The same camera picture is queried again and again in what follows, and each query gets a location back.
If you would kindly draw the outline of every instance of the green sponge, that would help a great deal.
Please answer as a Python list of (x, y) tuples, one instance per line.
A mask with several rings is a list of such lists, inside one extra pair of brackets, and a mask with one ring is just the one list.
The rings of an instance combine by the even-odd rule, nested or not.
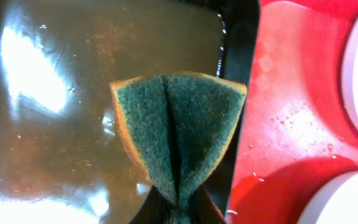
[(245, 85), (176, 72), (113, 82), (111, 89), (128, 155), (172, 205), (167, 222), (190, 223), (190, 196), (226, 152)]

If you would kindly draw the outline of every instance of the red table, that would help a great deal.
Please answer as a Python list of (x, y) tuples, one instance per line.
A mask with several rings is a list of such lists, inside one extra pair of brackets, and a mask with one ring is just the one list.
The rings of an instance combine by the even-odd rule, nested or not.
[(327, 181), (358, 170), (340, 91), (358, 0), (293, 2), (262, 1), (228, 224), (296, 223)]

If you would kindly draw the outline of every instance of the green scouring pad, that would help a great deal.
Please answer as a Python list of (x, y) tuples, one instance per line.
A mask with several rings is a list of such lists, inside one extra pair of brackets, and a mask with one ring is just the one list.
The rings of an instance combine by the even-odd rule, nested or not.
[(111, 83), (124, 147), (171, 203), (167, 223), (191, 223), (192, 193), (220, 163), (245, 85), (195, 72)]

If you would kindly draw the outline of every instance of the wet surface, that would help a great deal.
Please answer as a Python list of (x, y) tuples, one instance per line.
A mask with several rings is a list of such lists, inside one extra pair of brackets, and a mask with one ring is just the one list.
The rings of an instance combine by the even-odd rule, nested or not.
[(122, 148), (109, 82), (214, 75), (220, 18), (174, 0), (12, 1), (0, 17), (0, 223), (127, 223), (150, 181)]

